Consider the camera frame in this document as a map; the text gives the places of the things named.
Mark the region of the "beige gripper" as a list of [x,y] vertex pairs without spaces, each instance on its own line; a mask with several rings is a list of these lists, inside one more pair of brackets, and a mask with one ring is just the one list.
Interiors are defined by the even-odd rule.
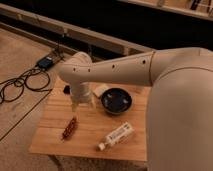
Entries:
[[89,107],[94,109],[95,103],[91,101],[91,90],[88,83],[73,84],[70,86],[70,96],[73,104],[72,112],[76,112],[78,104],[88,103]]

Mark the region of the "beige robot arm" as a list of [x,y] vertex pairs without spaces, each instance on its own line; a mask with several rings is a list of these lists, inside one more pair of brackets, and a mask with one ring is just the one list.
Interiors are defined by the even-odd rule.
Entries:
[[92,62],[84,52],[62,64],[71,99],[90,99],[91,82],[149,86],[148,171],[213,171],[213,51],[187,47]]

